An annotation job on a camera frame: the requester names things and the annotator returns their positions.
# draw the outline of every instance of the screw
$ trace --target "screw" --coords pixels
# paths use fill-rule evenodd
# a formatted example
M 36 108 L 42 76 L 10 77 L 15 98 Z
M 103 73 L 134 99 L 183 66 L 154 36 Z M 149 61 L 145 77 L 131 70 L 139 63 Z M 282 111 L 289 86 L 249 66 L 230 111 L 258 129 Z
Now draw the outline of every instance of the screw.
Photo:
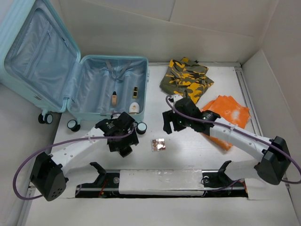
M 209 177 L 208 176 L 204 176 L 203 177 L 203 181 L 204 181 L 204 183 L 209 183 Z
M 118 178 L 118 177 L 115 177 L 115 178 L 113 179 L 113 182 L 114 182 L 115 184 L 118 184 L 118 183 L 119 183 L 119 178 Z

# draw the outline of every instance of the open suitcase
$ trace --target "open suitcase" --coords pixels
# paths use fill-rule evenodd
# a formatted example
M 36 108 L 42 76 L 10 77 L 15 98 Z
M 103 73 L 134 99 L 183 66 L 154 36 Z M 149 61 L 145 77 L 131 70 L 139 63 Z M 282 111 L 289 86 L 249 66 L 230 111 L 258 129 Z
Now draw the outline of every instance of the open suitcase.
M 67 109 L 76 118 L 75 130 L 81 120 L 128 113 L 133 102 L 140 112 L 132 117 L 143 120 L 149 76 L 146 58 L 88 55 L 80 59 L 77 44 L 48 0 L 19 4 L 8 15 L 0 28 L 0 82 L 42 109 L 40 123 L 51 123 L 48 112 Z M 111 102 L 114 91 L 116 106 Z

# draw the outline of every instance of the table surface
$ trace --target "table surface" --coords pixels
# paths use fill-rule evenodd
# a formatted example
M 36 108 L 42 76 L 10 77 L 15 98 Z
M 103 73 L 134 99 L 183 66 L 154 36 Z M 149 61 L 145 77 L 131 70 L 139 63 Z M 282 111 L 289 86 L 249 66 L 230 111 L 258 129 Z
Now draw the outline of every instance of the table surface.
M 227 160 L 244 161 L 252 157 L 236 147 L 223 151 L 203 135 L 192 129 L 173 132 L 163 131 L 162 112 L 169 110 L 165 94 L 159 83 L 167 65 L 150 66 L 150 80 L 144 122 L 147 132 L 139 135 L 139 145 L 133 153 L 122 158 L 110 153 L 106 141 L 97 143 L 99 151 L 85 158 L 96 161 L 105 169 L 159 169 L 184 168 L 219 169 Z M 207 73 L 214 85 L 200 98 L 203 107 L 219 95 L 232 96 L 245 106 L 244 97 L 234 67 L 210 67 Z M 55 137 L 55 143 L 78 138 L 86 134 L 96 122 L 82 121 L 81 129 L 73 133 L 67 122 L 73 119 L 63 113 Z M 251 122 L 246 130 L 253 132 Z M 166 150 L 152 152 L 151 140 L 164 138 Z M 67 145 L 53 148 L 58 151 Z M 246 198 L 178 198 L 178 199 L 74 199 L 64 196 L 47 202 L 41 198 L 32 202 L 27 226 L 32 225 L 79 225 L 102 223 L 107 225 L 299 225 L 289 193 L 283 183 L 271 186 L 256 179 L 246 180 L 249 199 Z

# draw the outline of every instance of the orange cloth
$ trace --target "orange cloth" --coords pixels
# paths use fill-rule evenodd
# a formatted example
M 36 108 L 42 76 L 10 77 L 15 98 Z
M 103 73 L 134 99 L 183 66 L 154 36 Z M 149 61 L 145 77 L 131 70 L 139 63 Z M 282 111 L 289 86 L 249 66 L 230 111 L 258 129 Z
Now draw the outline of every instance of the orange cloth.
M 201 111 L 210 110 L 218 113 L 225 120 L 238 125 L 240 128 L 245 128 L 249 118 L 249 108 L 241 106 L 235 101 L 233 97 L 218 96 L 216 100 L 210 101 Z M 208 137 L 210 140 L 214 141 L 217 145 L 225 150 L 229 150 L 233 145 L 226 141 Z

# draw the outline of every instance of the yellow camouflage pattern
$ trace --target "yellow camouflage pattern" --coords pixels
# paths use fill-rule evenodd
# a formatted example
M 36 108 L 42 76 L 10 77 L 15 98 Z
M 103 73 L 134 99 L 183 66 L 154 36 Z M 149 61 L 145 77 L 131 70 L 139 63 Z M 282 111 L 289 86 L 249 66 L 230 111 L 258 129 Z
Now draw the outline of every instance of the yellow camouflage pattern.
M 167 94 L 189 97 L 195 104 L 214 81 L 206 76 L 208 68 L 184 57 L 171 60 L 160 87 Z

